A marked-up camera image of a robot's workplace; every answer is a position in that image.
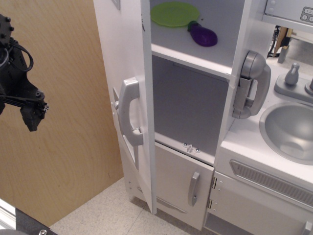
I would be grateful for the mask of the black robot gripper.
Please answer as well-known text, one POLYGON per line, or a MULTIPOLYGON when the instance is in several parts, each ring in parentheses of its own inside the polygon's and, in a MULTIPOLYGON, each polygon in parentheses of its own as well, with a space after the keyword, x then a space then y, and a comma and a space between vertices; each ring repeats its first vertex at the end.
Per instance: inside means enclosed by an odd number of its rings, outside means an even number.
POLYGON ((11 19, 0 16, 0 111, 5 104, 21 107, 22 119, 30 132, 38 125, 48 111, 44 93, 27 78, 34 61, 30 53, 11 37, 14 27, 11 19))

